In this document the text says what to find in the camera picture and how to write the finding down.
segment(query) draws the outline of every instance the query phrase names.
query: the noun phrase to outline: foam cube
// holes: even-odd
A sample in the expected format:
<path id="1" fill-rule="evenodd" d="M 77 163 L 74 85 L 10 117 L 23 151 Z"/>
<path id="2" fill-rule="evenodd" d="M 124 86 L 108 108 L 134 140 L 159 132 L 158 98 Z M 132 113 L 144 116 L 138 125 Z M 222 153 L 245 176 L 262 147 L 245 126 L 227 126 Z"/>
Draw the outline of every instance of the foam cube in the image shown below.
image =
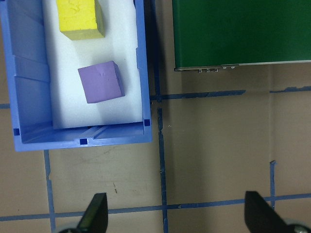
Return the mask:
<path id="1" fill-rule="evenodd" d="M 113 61 L 78 69 L 87 103 L 125 96 L 120 71 Z"/>
<path id="2" fill-rule="evenodd" d="M 71 40 L 104 37 L 98 0 L 57 0 L 59 30 Z"/>

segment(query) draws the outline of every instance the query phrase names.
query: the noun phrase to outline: square hole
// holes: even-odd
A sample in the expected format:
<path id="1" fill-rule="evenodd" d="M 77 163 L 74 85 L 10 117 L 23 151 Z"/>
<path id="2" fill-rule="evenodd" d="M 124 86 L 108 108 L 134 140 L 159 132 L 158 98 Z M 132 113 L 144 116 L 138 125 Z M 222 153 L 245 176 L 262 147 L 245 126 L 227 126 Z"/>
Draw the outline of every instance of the square hole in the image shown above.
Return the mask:
<path id="1" fill-rule="evenodd" d="M 80 145 L 87 145 L 87 139 L 86 138 L 80 139 Z"/>
<path id="2" fill-rule="evenodd" d="M 13 129 L 14 136 L 20 136 L 19 129 Z"/>
<path id="3" fill-rule="evenodd" d="M 150 120 L 149 119 L 144 120 L 144 125 L 145 126 L 150 126 Z"/>

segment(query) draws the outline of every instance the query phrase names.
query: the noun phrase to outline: green panel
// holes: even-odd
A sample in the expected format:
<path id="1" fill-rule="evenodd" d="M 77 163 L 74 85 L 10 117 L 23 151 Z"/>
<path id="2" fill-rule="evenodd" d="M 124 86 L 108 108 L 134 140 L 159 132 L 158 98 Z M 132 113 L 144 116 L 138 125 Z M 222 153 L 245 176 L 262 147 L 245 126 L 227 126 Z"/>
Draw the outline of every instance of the green panel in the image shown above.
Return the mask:
<path id="1" fill-rule="evenodd" d="M 173 0 L 178 67 L 311 60 L 311 0 Z"/>

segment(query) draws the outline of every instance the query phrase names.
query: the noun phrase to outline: floor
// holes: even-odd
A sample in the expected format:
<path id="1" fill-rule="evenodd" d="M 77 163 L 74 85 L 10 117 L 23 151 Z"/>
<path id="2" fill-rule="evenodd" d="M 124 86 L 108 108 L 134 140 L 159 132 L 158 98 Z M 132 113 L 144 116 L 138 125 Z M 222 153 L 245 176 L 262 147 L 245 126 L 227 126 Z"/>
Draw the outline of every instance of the floor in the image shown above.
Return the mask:
<path id="1" fill-rule="evenodd" d="M 146 1 L 146 25 L 147 144 L 15 152 L 1 46 L 0 231 L 76 223 L 96 192 L 108 233 L 247 233 L 246 190 L 311 226 L 311 64 L 174 72 L 171 1 Z"/>

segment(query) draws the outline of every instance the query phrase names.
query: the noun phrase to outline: blue painter's tape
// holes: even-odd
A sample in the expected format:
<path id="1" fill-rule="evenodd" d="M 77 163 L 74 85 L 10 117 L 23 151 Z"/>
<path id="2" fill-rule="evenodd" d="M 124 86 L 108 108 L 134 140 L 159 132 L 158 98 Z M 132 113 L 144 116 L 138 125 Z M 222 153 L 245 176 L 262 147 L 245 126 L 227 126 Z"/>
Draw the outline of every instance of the blue painter's tape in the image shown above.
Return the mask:
<path id="1" fill-rule="evenodd" d="M 169 221 L 167 217 L 167 210 L 163 210 L 162 214 L 163 214 L 163 232 L 169 233 Z"/>
<path id="2" fill-rule="evenodd" d="M 144 206 L 144 207 L 111 209 L 111 210 L 108 210 L 108 213 L 109 213 L 109 214 L 121 214 L 121 213 L 144 212 L 144 211 L 156 211 L 156 210 L 163 210 L 163 206 L 162 206 L 162 205 L 155 205 L 155 206 Z"/>
<path id="3" fill-rule="evenodd" d="M 81 217 L 84 212 L 68 212 L 68 213 L 58 213 L 55 217 Z"/>
<path id="4" fill-rule="evenodd" d="M 276 200 L 294 200 L 294 199 L 304 199 L 304 198 L 311 198 L 311 193 L 278 196 L 276 197 Z"/>
<path id="5" fill-rule="evenodd" d="M 159 41 L 158 30 L 156 25 L 156 0 L 151 1 L 151 19 L 152 19 L 152 38 L 154 48 L 154 76 L 155 76 L 155 95 L 156 100 L 161 102 L 161 88 L 160 88 L 160 75 L 159 75 Z"/>
<path id="6" fill-rule="evenodd" d="M 157 113 L 158 113 L 158 134 L 159 134 L 159 154 L 160 154 L 160 176 L 161 176 L 161 190 L 162 190 L 162 205 L 166 205 L 167 199 L 166 199 L 164 137 L 162 134 L 162 129 L 163 129 L 162 108 L 158 108 Z"/>
<path id="7" fill-rule="evenodd" d="M 31 219 L 43 219 L 43 218 L 50 218 L 50 215 L 49 214 L 44 214 L 44 215 L 5 216 L 5 217 L 0 217 L 0 222 L 17 221 L 17 220 L 31 220 Z"/>
<path id="8" fill-rule="evenodd" d="M 159 154 L 160 154 L 160 176 L 161 176 L 161 195 L 162 195 L 162 205 L 167 205 L 167 197 L 166 197 L 166 174 L 165 174 L 165 154 L 164 154 L 164 136 L 162 133 L 163 129 L 163 114 L 162 108 L 158 108 L 158 134 L 159 134 Z M 168 226 L 168 215 L 167 208 L 162 210 L 163 215 L 163 232 L 169 232 Z"/>
<path id="9" fill-rule="evenodd" d="M 243 95 L 246 90 L 236 91 L 215 91 L 215 92 L 202 92 L 202 93 L 185 93 L 185 94 L 171 94 L 163 95 L 163 100 L 176 100 L 176 99 L 191 99 L 191 98 L 208 98 L 208 97 L 221 97 L 221 96 L 239 96 Z"/>
<path id="10" fill-rule="evenodd" d="M 0 103 L 0 109 L 10 109 L 9 103 Z"/>
<path id="11" fill-rule="evenodd" d="M 151 101 L 156 100 L 156 96 L 150 96 L 150 100 Z"/>
<path id="12" fill-rule="evenodd" d="M 270 91 L 270 93 L 283 93 L 283 92 L 297 92 L 297 91 L 311 91 L 311 86 L 304 86 L 301 88 L 297 87 L 287 87 L 284 90 L 279 90 L 279 91 Z"/>
<path id="13" fill-rule="evenodd" d="M 47 190 L 48 190 L 51 231 L 53 232 L 55 230 L 56 224 L 55 224 L 55 211 L 54 211 L 52 182 L 49 178 L 49 175 L 51 173 L 51 166 L 50 166 L 50 154 L 48 150 L 44 150 L 44 164 L 45 164 L 45 175 L 46 175 Z"/>
<path id="14" fill-rule="evenodd" d="M 204 208 L 204 207 L 214 207 L 214 206 L 223 206 L 223 205 L 237 205 L 243 204 L 244 199 L 237 200 L 223 200 L 223 201 L 213 201 L 213 202 L 203 202 L 203 203 L 188 203 L 188 204 L 175 204 L 168 205 L 168 209 L 191 209 L 191 208 Z"/>
<path id="15" fill-rule="evenodd" d="M 275 174 L 275 166 L 276 161 L 273 160 L 270 162 L 270 196 L 271 196 L 271 207 L 275 209 L 276 201 L 276 188 L 275 188 L 275 181 L 274 181 L 274 174 Z"/>

